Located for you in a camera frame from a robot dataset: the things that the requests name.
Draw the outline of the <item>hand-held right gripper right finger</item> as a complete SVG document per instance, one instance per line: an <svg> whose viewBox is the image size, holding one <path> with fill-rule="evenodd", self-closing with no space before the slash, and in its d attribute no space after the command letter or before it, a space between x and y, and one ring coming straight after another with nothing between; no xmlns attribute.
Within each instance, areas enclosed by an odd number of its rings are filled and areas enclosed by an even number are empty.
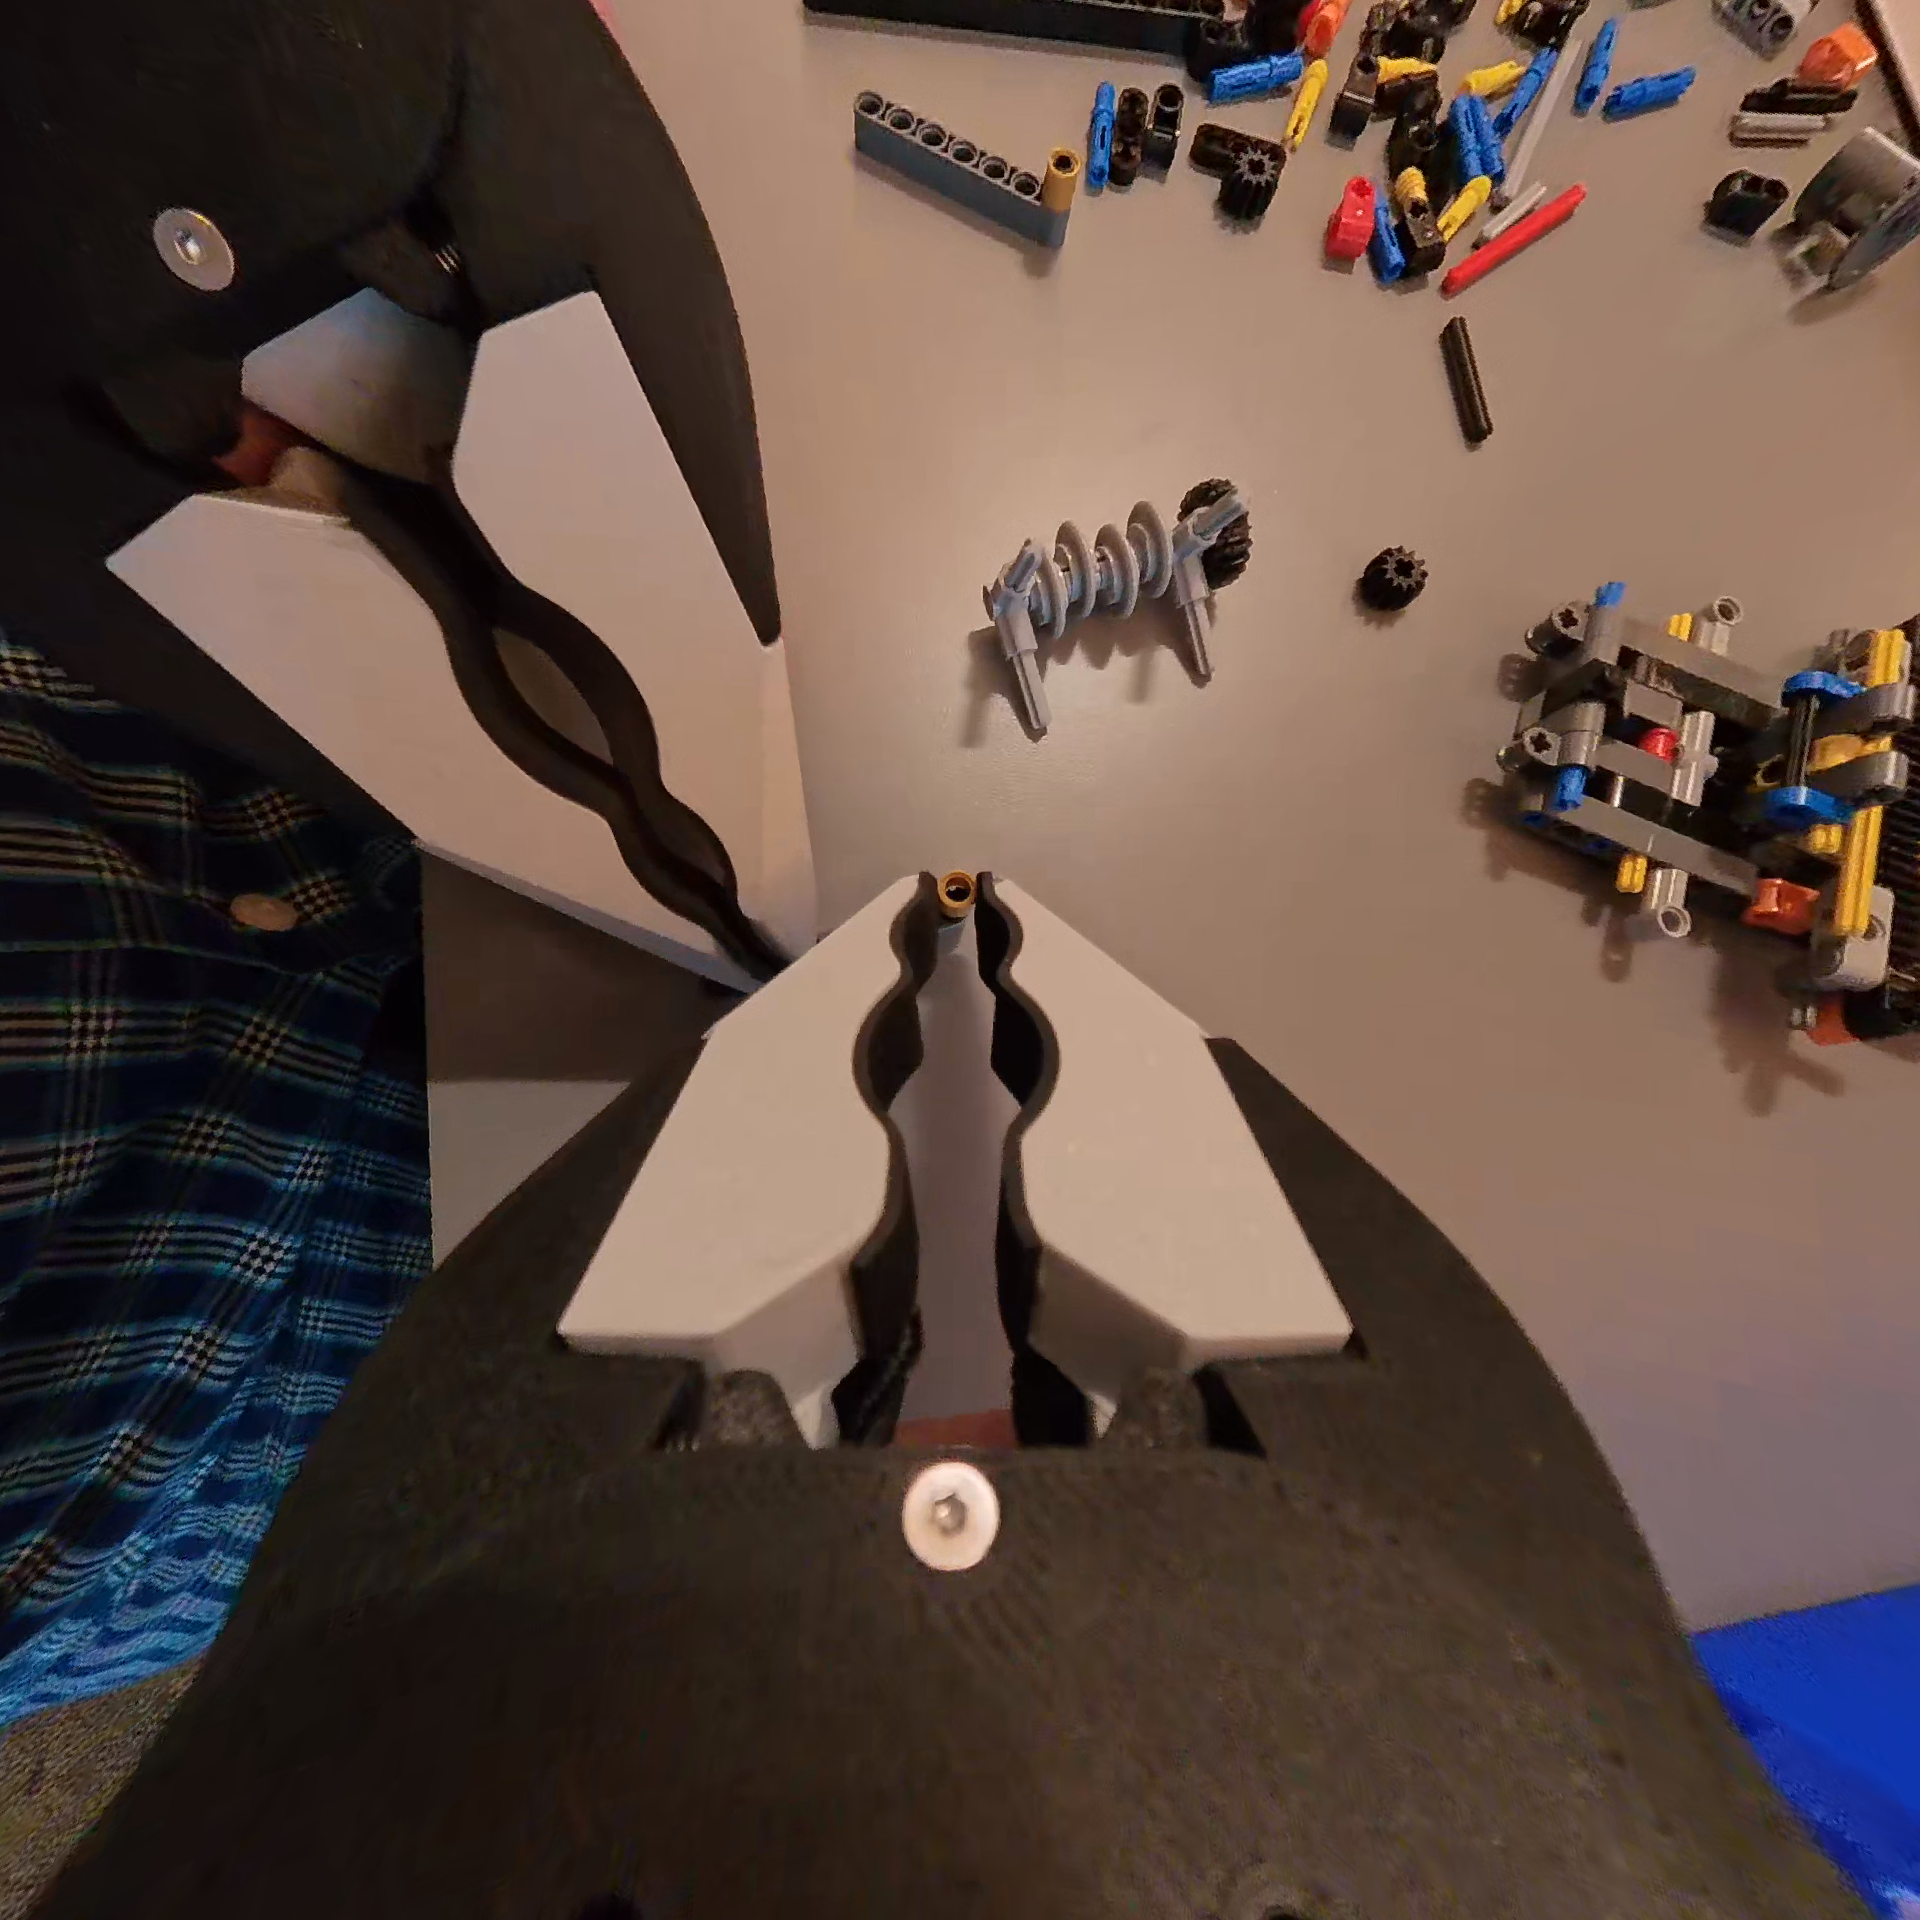
<svg viewBox="0 0 1920 1920"><path fill-rule="evenodd" d="M1130 1387L1342 1354L1354 1322L1199 1024L1013 881L975 881L1014 1436L1077 1449Z"/></svg>

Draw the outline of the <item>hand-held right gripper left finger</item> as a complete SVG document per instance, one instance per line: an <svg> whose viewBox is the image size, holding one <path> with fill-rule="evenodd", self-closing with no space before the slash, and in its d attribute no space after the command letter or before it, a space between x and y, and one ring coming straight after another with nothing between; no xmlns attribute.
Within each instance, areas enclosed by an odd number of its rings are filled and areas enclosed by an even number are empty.
<svg viewBox="0 0 1920 1920"><path fill-rule="evenodd" d="M882 1446L922 1356L891 1108L939 884L896 881L707 1036L559 1315L581 1354L773 1378L812 1447Z"/></svg>

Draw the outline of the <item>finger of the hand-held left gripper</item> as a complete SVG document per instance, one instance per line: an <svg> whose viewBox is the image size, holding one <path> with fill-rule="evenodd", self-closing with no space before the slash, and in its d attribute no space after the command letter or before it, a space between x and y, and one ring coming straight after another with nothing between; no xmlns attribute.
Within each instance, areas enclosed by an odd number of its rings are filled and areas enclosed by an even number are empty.
<svg viewBox="0 0 1920 1920"><path fill-rule="evenodd" d="M784 956L639 819L639 779L527 706L488 590L375 503L199 495L107 559L117 583L420 846L738 990Z"/></svg>
<svg viewBox="0 0 1920 1920"><path fill-rule="evenodd" d="M316 744L434 852L690 964L819 936L781 633L730 579L602 295L462 343L351 295L252 351L274 492L348 588Z"/></svg>

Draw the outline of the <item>grey worm gear lego assembly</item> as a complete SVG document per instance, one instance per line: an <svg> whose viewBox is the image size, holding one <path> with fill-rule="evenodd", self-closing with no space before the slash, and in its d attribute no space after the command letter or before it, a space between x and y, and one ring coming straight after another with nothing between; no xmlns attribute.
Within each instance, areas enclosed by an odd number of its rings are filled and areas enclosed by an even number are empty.
<svg viewBox="0 0 1920 1920"><path fill-rule="evenodd" d="M1227 479L1188 490L1175 520L1138 500L1095 536L1062 521L1048 545L1024 542L980 590L1024 731L1048 731L1042 644L1091 617L1131 617L1142 601L1173 607L1190 676L1211 683L1215 599L1250 559L1250 510Z"/></svg>

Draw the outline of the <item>pile of lego pieces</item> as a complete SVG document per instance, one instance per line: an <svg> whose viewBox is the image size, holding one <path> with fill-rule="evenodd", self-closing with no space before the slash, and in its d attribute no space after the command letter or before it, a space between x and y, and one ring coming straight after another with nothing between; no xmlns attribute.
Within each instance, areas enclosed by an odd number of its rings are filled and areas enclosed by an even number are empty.
<svg viewBox="0 0 1920 1920"><path fill-rule="evenodd" d="M1626 128L1675 111L1696 83L1693 64L1626 73L1620 30L1628 4L1500 4L1494 24L1515 52L1450 81L1442 56L1472 4L1364 4L1350 63L1332 81L1330 56L1354 4L1230 4L1245 14L1243 46L1204 39L1188 79L1207 107L1260 106L1287 97L1287 127L1267 138L1203 121L1188 161L1215 184L1215 211L1231 226L1260 225L1288 158L1315 118L1339 148L1382 127L1371 175L1339 188L1326 222L1328 263L1370 258L1381 283L1435 280L1447 298L1559 232L1586 201L1581 184L1539 178L1539 145L1557 112L1586 128ZM1742 158L1703 198L1701 232L1736 247L1780 243L1790 260L1792 204L1802 186L1752 166L1752 153L1798 153L1842 127L1860 84L1890 56L1887 4L1870 4L1880 36L1860 20L1812 39L1796 67L1748 90L1726 127Z"/></svg>

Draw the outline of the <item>dark lego beam with tan pin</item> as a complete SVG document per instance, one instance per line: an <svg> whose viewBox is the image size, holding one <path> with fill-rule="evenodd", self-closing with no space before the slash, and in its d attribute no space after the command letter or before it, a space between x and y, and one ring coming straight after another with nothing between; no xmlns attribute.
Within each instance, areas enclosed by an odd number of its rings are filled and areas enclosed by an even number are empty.
<svg viewBox="0 0 1920 1920"><path fill-rule="evenodd" d="M882 172L1031 249L1062 249L1083 182L1078 151L1053 148L1039 167L1029 169L869 88L853 100L853 138L855 153Z"/></svg>

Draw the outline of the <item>long black lego beam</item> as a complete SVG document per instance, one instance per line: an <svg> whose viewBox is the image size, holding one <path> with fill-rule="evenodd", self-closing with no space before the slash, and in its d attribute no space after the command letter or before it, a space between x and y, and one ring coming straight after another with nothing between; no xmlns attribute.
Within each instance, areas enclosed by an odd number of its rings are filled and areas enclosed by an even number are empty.
<svg viewBox="0 0 1920 1920"><path fill-rule="evenodd" d="M1245 14L1221 3L804 3L864 26L1056 41L1186 60L1203 41L1243 46Z"/></svg>

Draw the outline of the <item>multicoloured lego gearbox assembly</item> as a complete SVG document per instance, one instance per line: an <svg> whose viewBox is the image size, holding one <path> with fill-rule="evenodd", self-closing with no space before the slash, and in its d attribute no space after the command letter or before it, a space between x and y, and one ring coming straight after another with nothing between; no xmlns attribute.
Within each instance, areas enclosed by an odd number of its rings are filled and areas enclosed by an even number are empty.
<svg viewBox="0 0 1920 1920"><path fill-rule="evenodd" d="M1742 615L1724 594L1640 619L1604 583L1542 617L1504 801L1610 873L1628 940L1736 923L1779 946L1790 1026L1815 1046L1915 1041L1915 617L1764 674L1733 651Z"/></svg>

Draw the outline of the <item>black lego axle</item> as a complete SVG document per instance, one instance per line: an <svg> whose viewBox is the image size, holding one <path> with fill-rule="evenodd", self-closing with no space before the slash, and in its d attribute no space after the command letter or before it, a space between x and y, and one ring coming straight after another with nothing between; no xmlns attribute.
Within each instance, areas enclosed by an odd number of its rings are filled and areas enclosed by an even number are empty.
<svg viewBox="0 0 1920 1920"><path fill-rule="evenodd" d="M1470 449L1477 449L1493 438L1494 422L1470 324L1463 319L1451 319L1442 324L1438 334L1438 351L1442 354L1455 426L1463 441Z"/></svg>

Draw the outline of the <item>large grey lego piece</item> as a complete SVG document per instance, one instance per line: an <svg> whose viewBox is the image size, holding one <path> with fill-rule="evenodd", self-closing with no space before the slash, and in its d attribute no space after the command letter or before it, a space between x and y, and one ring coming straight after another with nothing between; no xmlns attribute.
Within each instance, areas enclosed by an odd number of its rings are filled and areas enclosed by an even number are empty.
<svg viewBox="0 0 1920 1920"><path fill-rule="evenodd" d="M1792 204L1787 256L1826 294L1875 274L1918 239L1918 158L1890 136L1851 136Z"/></svg>

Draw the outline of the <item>blue plaid shirt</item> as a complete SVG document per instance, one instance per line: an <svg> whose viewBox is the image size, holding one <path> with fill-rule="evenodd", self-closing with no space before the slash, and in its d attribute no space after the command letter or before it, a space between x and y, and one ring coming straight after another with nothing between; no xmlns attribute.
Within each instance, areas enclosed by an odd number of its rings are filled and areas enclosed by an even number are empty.
<svg viewBox="0 0 1920 1920"><path fill-rule="evenodd" d="M224 1627L429 1268L420 860L2 648L2 1723Z"/></svg>

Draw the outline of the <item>blue object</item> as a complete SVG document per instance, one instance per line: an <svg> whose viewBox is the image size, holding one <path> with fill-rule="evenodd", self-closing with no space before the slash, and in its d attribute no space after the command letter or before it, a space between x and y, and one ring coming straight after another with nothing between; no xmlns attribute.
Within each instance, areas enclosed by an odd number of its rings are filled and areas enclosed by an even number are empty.
<svg viewBox="0 0 1920 1920"><path fill-rule="evenodd" d="M1691 1639L1734 1729L1876 1916L1918 1916L1918 1590Z"/></svg>

